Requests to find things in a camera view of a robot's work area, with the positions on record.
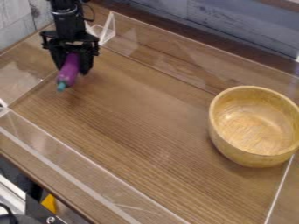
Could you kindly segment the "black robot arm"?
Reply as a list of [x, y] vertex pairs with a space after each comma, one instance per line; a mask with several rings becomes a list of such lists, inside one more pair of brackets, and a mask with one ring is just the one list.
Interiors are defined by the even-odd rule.
[[90, 0], [47, 0], [55, 29], [42, 31], [42, 47], [50, 51], [55, 66], [62, 70], [67, 56], [79, 55], [79, 72], [86, 75], [94, 67], [94, 57], [99, 56], [99, 37], [87, 32], [83, 7]]

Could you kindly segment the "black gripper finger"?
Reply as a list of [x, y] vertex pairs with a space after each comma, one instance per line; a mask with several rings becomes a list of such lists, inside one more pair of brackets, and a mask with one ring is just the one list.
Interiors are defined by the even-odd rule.
[[51, 49], [51, 58], [54, 60], [58, 69], [62, 69], [66, 59], [67, 59], [67, 49], [62, 47], [54, 47]]
[[91, 48], [82, 48], [79, 52], [79, 71], [87, 75], [90, 69], [94, 67], [94, 53]]

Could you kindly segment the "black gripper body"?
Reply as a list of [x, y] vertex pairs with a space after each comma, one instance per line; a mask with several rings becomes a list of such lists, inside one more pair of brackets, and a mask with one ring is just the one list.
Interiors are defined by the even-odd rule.
[[42, 31], [42, 47], [53, 55], [62, 56], [71, 52], [90, 48], [91, 55], [99, 56], [99, 38], [86, 31], [81, 32], [74, 38], [63, 38], [57, 31]]

